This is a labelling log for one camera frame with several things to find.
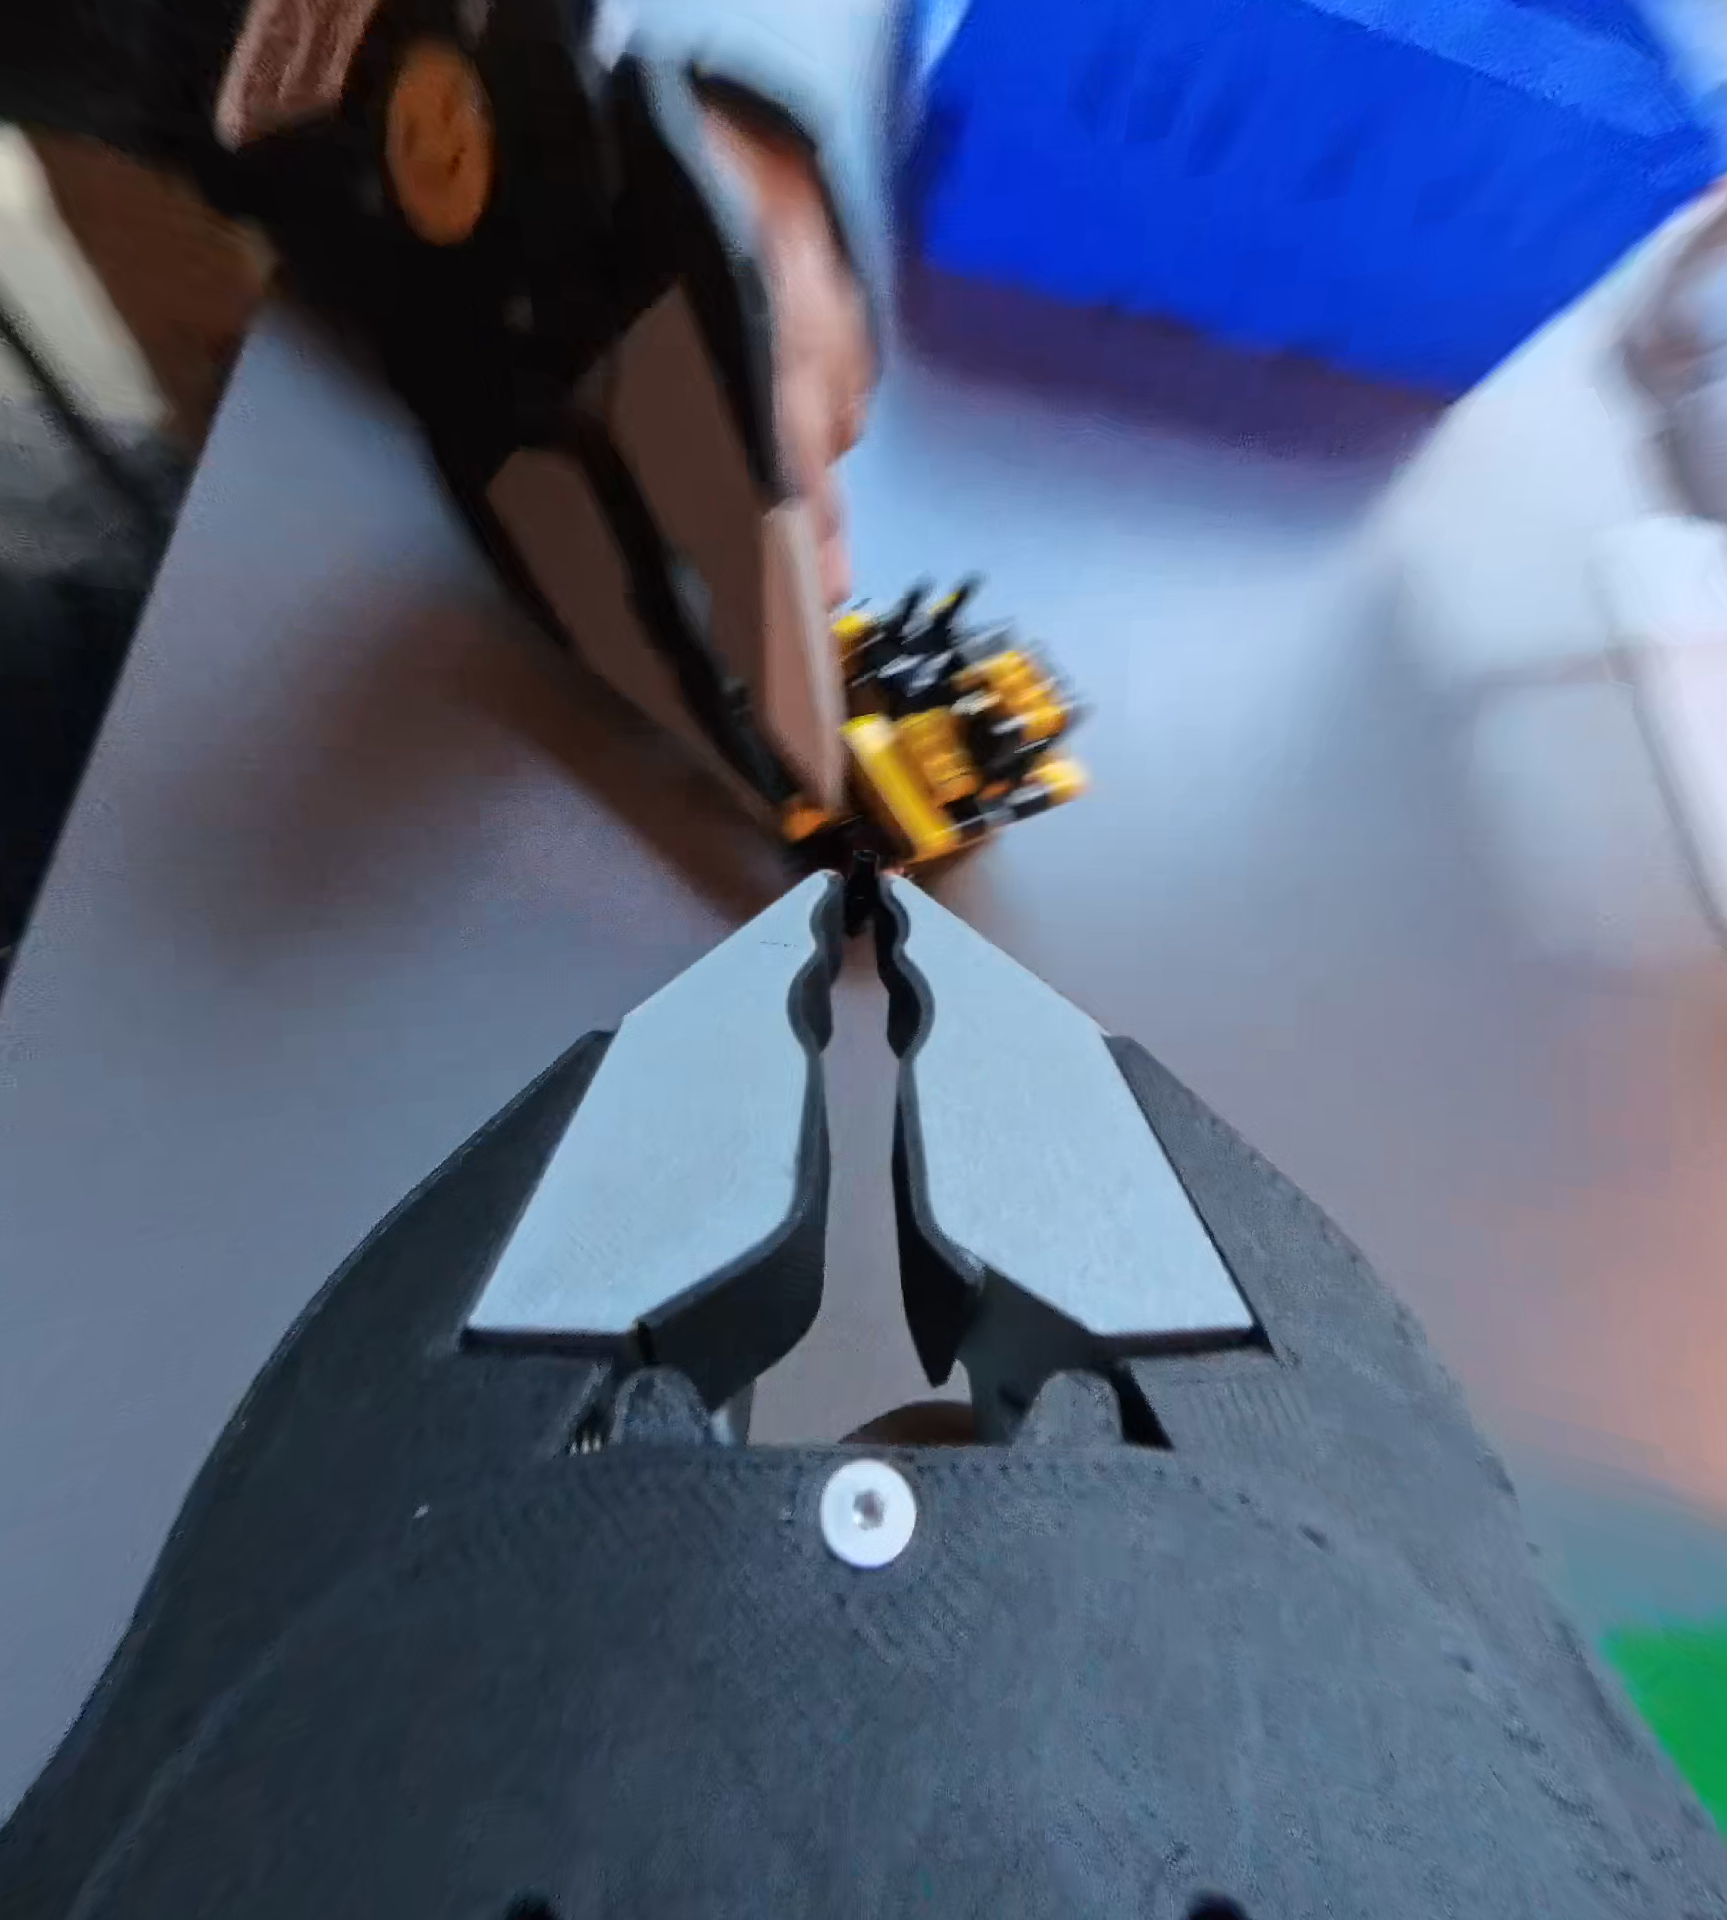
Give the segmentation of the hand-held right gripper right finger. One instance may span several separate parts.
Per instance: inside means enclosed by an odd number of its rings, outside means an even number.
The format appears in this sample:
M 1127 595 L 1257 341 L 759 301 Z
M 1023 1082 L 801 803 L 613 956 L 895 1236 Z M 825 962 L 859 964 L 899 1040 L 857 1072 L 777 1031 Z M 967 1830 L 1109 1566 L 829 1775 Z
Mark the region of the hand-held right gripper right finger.
M 1113 1038 L 903 876 L 877 886 L 891 1183 L 925 1376 L 1033 1388 L 1257 1344 Z

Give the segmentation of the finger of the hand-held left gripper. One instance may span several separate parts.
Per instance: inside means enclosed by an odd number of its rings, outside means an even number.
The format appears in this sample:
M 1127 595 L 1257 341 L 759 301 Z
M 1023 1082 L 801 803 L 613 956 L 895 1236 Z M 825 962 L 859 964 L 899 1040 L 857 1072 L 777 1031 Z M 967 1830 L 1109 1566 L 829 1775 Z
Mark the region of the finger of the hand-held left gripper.
M 607 428 L 665 542 L 719 708 L 779 771 L 781 809 L 835 809 L 843 701 L 811 513 L 753 477 L 681 283 L 619 341 Z
M 521 574 L 587 671 L 649 728 L 723 777 L 769 820 L 795 797 L 719 660 L 709 595 L 661 536 L 635 473 L 599 446 L 519 448 L 487 506 Z

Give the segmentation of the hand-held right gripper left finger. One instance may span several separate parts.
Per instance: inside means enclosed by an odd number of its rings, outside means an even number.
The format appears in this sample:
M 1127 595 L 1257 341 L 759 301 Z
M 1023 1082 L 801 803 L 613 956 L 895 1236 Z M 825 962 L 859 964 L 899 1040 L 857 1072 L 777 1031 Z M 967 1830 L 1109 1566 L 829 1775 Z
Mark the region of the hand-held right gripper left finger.
M 513 1214 L 465 1332 L 683 1376 L 715 1411 L 823 1298 L 843 881 L 803 878 L 641 999 Z

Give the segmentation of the yellow black lego vehicle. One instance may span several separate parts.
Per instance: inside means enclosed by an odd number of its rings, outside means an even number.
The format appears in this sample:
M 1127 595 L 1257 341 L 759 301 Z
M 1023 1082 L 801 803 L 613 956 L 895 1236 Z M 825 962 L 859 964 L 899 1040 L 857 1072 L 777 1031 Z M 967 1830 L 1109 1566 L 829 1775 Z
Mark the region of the yellow black lego vehicle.
M 783 844 L 813 867 L 857 854 L 899 872 L 949 866 L 1005 828 L 1075 803 L 1083 706 L 1007 618 L 973 610 L 981 579 L 911 585 L 831 621 L 843 786 L 787 803 Z

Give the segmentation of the person's left hand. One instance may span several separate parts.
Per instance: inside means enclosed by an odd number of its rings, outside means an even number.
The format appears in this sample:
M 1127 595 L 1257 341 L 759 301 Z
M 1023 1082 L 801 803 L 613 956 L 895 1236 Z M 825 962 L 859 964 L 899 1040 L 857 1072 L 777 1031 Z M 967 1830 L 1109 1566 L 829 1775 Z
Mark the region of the person's left hand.
M 803 145 L 715 105 L 705 108 L 705 130 L 753 199 L 783 470 L 831 538 L 843 515 L 837 467 L 861 435 L 875 389 L 865 297 Z

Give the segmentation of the blue plastic bin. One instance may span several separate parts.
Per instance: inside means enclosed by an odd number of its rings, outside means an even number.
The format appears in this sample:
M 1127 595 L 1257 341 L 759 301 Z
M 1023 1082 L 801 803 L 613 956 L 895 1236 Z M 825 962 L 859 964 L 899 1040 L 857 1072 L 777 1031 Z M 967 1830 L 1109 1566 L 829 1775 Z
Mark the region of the blue plastic bin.
M 1720 169 L 1638 3 L 913 3 L 929 269 L 1458 396 Z

